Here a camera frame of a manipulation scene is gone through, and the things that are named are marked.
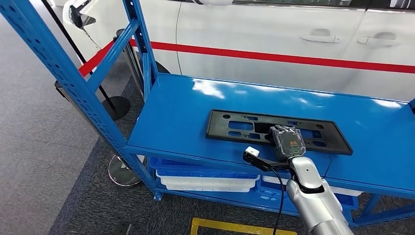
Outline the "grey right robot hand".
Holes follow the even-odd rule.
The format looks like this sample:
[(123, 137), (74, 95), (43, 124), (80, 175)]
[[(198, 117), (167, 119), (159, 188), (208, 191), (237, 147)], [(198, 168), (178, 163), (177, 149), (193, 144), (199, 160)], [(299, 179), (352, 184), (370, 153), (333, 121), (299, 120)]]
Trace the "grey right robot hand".
[(286, 162), (293, 157), (301, 157), (306, 152), (305, 142), (300, 129), (291, 126), (274, 125), (269, 134), (276, 145), (278, 162)]

